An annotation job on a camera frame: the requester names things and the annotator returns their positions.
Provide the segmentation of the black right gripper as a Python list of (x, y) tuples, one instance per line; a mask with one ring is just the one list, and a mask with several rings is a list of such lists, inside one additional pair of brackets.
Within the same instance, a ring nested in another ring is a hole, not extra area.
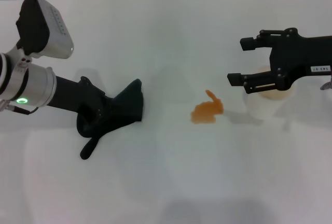
[(241, 38), (240, 45), (243, 51), (272, 48), (271, 71), (227, 74), (230, 85), (247, 94), (288, 90), (299, 78), (331, 75), (331, 36), (302, 37), (296, 28), (261, 30), (256, 38)]

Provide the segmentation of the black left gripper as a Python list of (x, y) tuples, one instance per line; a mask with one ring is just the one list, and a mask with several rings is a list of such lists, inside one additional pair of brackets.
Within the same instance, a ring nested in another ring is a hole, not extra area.
[(102, 113), (105, 92), (92, 84), (85, 76), (79, 82), (57, 77), (56, 91), (50, 106), (72, 111), (85, 117), (95, 117)]

